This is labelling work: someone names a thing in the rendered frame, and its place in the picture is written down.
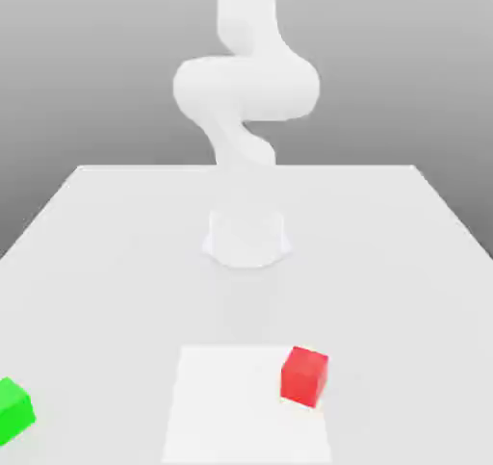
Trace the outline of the small red cube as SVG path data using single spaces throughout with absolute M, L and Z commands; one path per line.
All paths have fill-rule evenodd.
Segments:
M 325 388 L 329 357 L 293 346 L 280 373 L 280 396 L 315 408 Z

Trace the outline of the small green cube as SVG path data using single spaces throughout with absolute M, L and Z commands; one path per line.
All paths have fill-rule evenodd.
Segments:
M 30 395 L 9 377 L 0 379 L 0 446 L 9 443 L 36 419 Z

